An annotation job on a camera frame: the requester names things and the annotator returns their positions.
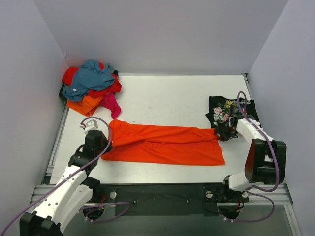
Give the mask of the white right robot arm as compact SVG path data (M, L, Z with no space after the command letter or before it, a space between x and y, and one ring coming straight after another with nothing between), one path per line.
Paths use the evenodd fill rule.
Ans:
M227 185L220 188L220 197L231 201L237 191L256 188L263 192L273 192L285 179L287 146L269 136L253 116L234 112L228 120L215 127L219 140L228 141L237 135L250 145L244 170L227 176Z

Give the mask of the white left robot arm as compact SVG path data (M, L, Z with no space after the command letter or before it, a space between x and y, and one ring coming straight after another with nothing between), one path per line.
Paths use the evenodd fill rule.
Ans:
M86 203L101 198L99 180L90 177L98 159L112 149L102 131L88 131L85 142L71 156L56 186L31 213L19 221L22 236L61 236L69 222Z

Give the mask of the black floral t-shirt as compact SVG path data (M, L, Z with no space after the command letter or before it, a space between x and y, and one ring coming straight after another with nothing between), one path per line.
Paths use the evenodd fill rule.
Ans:
M229 120L234 111L238 110L236 99L227 99L223 96L210 96L208 100L209 112L205 115L212 128ZM253 116L259 121L254 100L247 100L246 115Z

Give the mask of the light orange t-shirt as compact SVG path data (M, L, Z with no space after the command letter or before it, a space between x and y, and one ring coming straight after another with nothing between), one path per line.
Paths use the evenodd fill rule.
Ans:
M95 113L102 100L102 96L94 98L87 95L79 102L73 102L68 99L67 106L84 116L90 117Z

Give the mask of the pink t-shirt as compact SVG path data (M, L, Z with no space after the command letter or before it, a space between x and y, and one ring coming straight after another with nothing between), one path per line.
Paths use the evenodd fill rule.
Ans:
M106 93L99 105L110 110L112 119L116 119L122 111L112 92Z

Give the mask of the blue t-shirt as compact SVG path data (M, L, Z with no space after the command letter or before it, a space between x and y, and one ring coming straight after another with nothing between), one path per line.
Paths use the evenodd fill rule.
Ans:
M110 69L101 69L97 60L87 60L74 73L71 85L63 91L63 96L72 102L79 102L90 90L104 90L114 81Z

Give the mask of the red t-shirt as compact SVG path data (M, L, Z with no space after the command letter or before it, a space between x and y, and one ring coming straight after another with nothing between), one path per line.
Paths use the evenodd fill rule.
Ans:
M103 64L103 63L99 63L100 65L100 68L103 69L103 68L108 68L112 71L112 75L114 76L115 78L115 81L114 83L109 86L108 88L104 89L104 90L101 90L101 91L96 91L96 90L90 90L89 93L87 94L88 96L90 97L94 97L94 98L97 98L97 97L101 97L101 96L104 96L106 93L108 92L112 92L112 93L118 93L121 91L122 89L122 85L121 83L119 82L119 76L118 76L118 71L115 70L110 64ZM62 82L67 84L67 87L69 87L71 85L71 82L72 82L72 79L73 79L73 76L74 76L74 73L79 69L79 67L70 67L63 75L63 78L62 78Z

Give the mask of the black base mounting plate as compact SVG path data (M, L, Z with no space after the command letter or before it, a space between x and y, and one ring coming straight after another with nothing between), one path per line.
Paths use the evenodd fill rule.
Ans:
M248 201L247 193L222 183L100 184L83 213L96 220L113 204L115 215L216 216L220 211L236 214Z

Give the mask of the aluminium front rail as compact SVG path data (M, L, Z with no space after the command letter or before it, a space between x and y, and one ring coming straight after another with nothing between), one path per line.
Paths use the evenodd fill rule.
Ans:
M39 200L41 197L47 194L51 189L53 189L53 187L54 187L53 184L36 185L33 191L30 203L33 203ZM286 183L280 184L278 188L273 192L264 192L256 188L252 188L249 191L251 193L263 195L265 197L270 198L271 200L273 200L275 205L292 205L293 204L293 199L291 197L289 188ZM254 205L267 205L268 200L260 196L249 195L249 203L254 204Z

